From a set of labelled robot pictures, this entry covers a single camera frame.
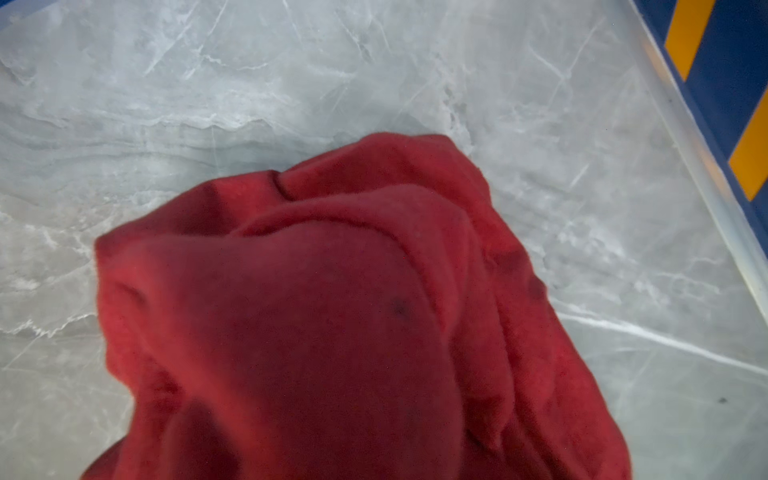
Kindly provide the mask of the dark red cloth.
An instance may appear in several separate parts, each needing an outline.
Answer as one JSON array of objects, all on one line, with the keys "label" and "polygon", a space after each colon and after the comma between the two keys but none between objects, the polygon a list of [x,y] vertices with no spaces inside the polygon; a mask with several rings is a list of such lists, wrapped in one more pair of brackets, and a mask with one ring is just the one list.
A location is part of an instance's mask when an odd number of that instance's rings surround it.
[{"label": "dark red cloth", "polygon": [[628,479],[481,172],[379,133],[215,179],[95,244],[134,399],[88,479]]}]

